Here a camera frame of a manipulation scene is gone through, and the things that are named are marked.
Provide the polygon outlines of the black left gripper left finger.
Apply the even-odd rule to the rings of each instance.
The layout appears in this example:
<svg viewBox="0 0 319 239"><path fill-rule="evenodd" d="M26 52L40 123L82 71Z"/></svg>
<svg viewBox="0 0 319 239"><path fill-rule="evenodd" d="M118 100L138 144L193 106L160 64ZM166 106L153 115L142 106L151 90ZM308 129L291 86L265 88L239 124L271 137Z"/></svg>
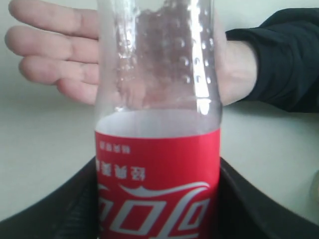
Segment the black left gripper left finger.
<svg viewBox="0 0 319 239"><path fill-rule="evenodd" d="M57 190L0 223L2 239L96 239L96 163L92 158Z"/></svg>

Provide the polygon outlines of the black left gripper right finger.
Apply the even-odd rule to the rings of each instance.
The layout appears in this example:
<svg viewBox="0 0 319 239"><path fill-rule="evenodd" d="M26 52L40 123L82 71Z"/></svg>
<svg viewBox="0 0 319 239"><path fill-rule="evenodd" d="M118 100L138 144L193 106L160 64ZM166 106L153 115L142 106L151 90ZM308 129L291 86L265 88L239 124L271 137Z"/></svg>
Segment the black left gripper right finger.
<svg viewBox="0 0 319 239"><path fill-rule="evenodd" d="M222 239L317 239L319 227L270 199L220 160L218 229Z"/></svg>

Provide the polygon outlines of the person's open hand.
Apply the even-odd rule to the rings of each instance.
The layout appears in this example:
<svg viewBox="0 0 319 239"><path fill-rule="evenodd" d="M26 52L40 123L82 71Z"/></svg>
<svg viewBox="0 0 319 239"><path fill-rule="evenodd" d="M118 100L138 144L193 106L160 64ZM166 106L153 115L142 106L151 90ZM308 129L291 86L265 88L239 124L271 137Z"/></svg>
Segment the person's open hand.
<svg viewBox="0 0 319 239"><path fill-rule="evenodd" d="M5 35L8 49L21 57L20 73L33 83L55 86L73 100L94 104L99 83L97 12L41 0L12 0L8 11L20 22ZM218 18L213 30L218 86L227 106L252 92L258 58L250 43L227 40Z"/></svg>

